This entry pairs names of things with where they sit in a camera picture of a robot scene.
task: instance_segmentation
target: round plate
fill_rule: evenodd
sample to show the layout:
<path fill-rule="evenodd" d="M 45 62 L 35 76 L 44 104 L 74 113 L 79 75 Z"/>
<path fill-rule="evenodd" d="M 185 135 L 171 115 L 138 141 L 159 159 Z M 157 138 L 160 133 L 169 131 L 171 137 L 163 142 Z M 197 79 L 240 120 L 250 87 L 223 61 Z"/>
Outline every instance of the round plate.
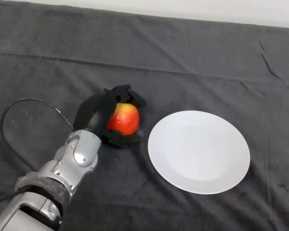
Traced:
<path fill-rule="evenodd" d="M 231 189 L 250 165 L 241 133 L 226 120 L 200 111 L 177 112 L 159 121 L 151 131 L 148 151 L 163 178 L 191 193 Z"/>

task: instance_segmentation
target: black cable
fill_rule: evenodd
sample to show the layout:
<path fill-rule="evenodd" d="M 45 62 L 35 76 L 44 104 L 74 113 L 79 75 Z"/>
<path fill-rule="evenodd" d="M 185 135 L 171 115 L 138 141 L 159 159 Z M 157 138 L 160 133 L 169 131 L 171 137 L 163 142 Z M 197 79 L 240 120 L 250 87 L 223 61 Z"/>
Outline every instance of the black cable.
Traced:
<path fill-rule="evenodd" d="M 10 108 L 12 106 L 14 106 L 15 104 L 19 103 L 19 102 L 23 102 L 23 101 L 38 101 L 38 102 L 41 102 L 41 103 L 44 103 L 48 106 L 50 106 L 52 109 L 56 110 L 57 113 L 59 113 L 59 115 L 63 118 L 63 120 L 71 127 L 71 129 L 73 129 L 73 125 L 68 121 L 68 119 L 65 117 L 65 115 L 56 107 L 54 106 L 53 104 L 45 101 L 45 100 L 41 100 L 41 99 L 37 99 L 37 98 L 21 98 L 15 102 L 13 102 L 12 104 L 10 104 L 9 106 L 7 106 L 2 115 L 1 115 L 1 118 L 0 118 L 0 135 L 1 135 L 1 138 L 4 142 L 4 144 L 13 152 L 14 155 L 16 155 L 25 165 L 27 165 L 31 170 L 33 171 L 37 171 L 35 169 L 35 167 L 30 164 L 30 162 L 28 162 L 26 159 L 24 159 L 10 144 L 9 142 L 7 141 L 6 137 L 5 137 L 5 134 L 4 134 L 4 130 L 3 130 L 3 125 L 4 125 L 4 119 L 5 119 L 5 116 L 6 114 L 8 113 L 8 111 L 10 110 Z M 18 191 L 15 191 L 15 192 L 12 192 L 10 194 L 7 194 L 5 196 L 2 196 L 0 197 L 0 203 L 3 202 L 3 201 L 6 201 L 6 200 L 9 200 L 9 199 L 12 199 L 13 197 L 19 195 L 19 194 L 22 194 L 22 193 L 25 193 L 27 191 L 27 188 L 24 187 L 24 188 L 21 188 L 20 190 Z"/>
<path fill-rule="evenodd" d="M 27 187 L 23 187 L 15 192 L 12 192 L 12 193 L 9 193 L 7 195 L 4 195 L 2 197 L 0 197 L 0 203 L 3 202 L 3 201 L 6 201 L 6 200 L 9 200 L 9 199 L 12 199 L 13 197 L 19 195 L 19 194 L 22 194 L 22 193 L 25 193 L 26 191 L 28 190 Z"/>
<path fill-rule="evenodd" d="M 53 104 L 45 101 L 45 100 L 41 100 L 41 99 L 37 99 L 37 98 L 21 98 L 15 102 L 13 102 L 12 104 L 10 104 L 9 106 L 7 106 L 2 115 L 1 115 L 1 118 L 0 118 L 0 135 L 1 135 L 1 138 L 3 140 L 3 143 L 13 152 L 14 155 L 16 155 L 25 165 L 27 165 L 31 170 L 33 171 L 37 171 L 37 169 L 35 169 L 35 167 L 30 163 L 28 162 L 26 159 L 24 159 L 9 143 L 8 141 L 6 140 L 6 137 L 5 137 L 5 134 L 4 134 L 4 130 L 3 130 L 3 124 L 4 124 L 4 119 L 5 119 L 5 116 L 7 114 L 7 112 L 10 110 L 10 108 L 12 106 L 14 106 L 15 104 L 17 103 L 20 103 L 20 102 L 23 102 L 23 101 L 38 101 L 38 102 L 41 102 L 41 103 L 44 103 L 48 106 L 50 106 L 52 109 L 56 110 L 56 112 L 59 113 L 59 115 L 63 118 L 63 120 L 73 129 L 73 125 L 68 121 L 68 119 L 64 116 L 64 114 L 62 114 L 62 112 L 56 107 L 54 106 Z"/>

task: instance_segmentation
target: red apple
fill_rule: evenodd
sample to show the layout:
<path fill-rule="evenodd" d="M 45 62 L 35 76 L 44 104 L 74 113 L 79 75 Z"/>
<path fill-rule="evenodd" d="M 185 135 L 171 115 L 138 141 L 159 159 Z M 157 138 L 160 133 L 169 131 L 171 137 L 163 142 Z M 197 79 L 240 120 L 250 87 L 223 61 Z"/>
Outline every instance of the red apple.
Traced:
<path fill-rule="evenodd" d="M 139 127 L 139 113 L 130 103 L 118 103 L 111 116 L 107 129 L 120 131 L 123 135 L 132 135 Z"/>

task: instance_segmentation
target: robotic hand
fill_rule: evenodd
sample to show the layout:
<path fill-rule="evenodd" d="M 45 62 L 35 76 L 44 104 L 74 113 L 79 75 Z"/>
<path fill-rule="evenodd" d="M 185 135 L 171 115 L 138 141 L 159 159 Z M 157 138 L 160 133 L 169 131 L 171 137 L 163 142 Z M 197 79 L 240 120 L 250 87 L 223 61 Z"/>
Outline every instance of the robotic hand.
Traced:
<path fill-rule="evenodd" d="M 0 215 L 0 231 L 59 230 L 81 180 L 97 165 L 101 142 L 123 148 L 141 141 L 138 135 L 123 136 L 106 129 L 117 103 L 131 103 L 136 107 L 146 104 L 130 85 L 103 90 L 85 100 L 78 109 L 74 131 L 56 152 L 54 160 L 39 172 L 30 172 L 18 179 L 15 190 L 23 193 L 15 196 Z"/>

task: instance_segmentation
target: white wall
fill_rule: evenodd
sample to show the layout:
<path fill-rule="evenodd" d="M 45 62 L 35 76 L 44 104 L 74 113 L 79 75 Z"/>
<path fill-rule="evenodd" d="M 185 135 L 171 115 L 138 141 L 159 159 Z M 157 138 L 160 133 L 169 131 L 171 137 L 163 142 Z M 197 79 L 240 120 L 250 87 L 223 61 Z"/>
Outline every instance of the white wall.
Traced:
<path fill-rule="evenodd" d="M 289 0 L 28 1 L 35 3 L 69 5 L 83 8 L 94 8 L 164 17 L 289 27 Z"/>

